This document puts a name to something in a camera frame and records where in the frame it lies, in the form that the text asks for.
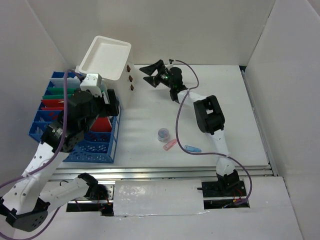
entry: blue basket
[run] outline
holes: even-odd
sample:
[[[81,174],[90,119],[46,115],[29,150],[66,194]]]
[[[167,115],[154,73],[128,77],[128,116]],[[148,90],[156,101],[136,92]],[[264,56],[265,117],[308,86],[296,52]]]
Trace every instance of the blue basket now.
[[[50,82],[45,90],[45,95],[50,95],[48,88],[62,88],[63,87],[63,72],[54,72],[50,79]],[[68,75],[68,88],[79,88],[80,82],[77,79],[73,79],[75,75],[69,73]],[[47,126],[52,123],[57,117],[60,111],[45,111],[41,110],[44,105],[40,104],[31,128],[29,130],[29,136],[35,139],[38,143],[41,141],[41,136],[45,132]],[[119,107],[119,115],[112,117],[111,132],[93,132],[89,131],[85,133],[84,140],[79,142],[64,160],[64,162],[81,162],[81,163],[106,163],[113,164],[115,161],[118,133],[121,118],[122,109]]]

